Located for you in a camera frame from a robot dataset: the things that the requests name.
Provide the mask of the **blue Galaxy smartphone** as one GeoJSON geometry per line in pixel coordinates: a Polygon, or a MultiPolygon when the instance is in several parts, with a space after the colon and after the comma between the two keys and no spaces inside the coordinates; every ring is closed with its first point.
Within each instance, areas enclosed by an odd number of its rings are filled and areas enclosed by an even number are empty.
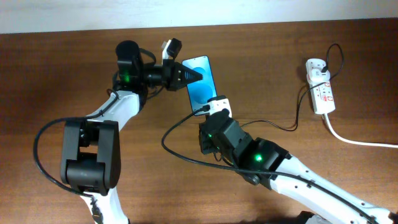
{"type": "Polygon", "coordinates": [[[218,95],[211,71],[210,59],[207,55],[202,55],[183,60],[182,65],[203,76],[201,80],[187,85],[191,108],[195,112],[205,106],[210,98],[218,95]]]}

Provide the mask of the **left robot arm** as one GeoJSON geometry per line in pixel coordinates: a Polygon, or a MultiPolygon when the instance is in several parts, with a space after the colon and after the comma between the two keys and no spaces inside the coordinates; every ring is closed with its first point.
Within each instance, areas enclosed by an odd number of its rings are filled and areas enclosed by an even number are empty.
{"type": "Polygon", "coordinates": [[[65,123],[60,177],[90,209],[95,223],[129,223],[118,197],[121,174],[119,133],[148,99],[150,87],[177,91],[202,79],[198,72],[175,61],[182,48],[178,39],[162,46],[162,63],[144,63],[154,55],[131,40],[116,47],[118,71],[109,99],[95,112],[65,123]]]}

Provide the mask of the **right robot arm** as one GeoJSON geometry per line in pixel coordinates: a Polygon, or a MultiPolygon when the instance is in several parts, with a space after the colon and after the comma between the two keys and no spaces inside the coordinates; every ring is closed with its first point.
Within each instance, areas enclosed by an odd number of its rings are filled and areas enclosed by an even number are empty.
{"type": "Polygon", "coordinates": [[[252,138],[222,110],[199,125],[201,147],[218,150],[252,185],[298,201],[330,223],[397,223],[397,214],[351,195],[278,144],[252,138]]]}

